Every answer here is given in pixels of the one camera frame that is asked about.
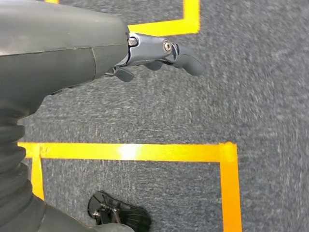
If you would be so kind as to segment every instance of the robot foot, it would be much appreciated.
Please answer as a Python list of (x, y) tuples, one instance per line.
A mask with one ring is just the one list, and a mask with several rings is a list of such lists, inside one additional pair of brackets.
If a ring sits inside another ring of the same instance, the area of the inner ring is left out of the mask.
[(151, 224), (146, 210), (121, 202), (103, 191), (98, 191), (90, 199), (88, 214), (95, 219), (96, 225), (119, 223), (134, 232), (148, 232)]

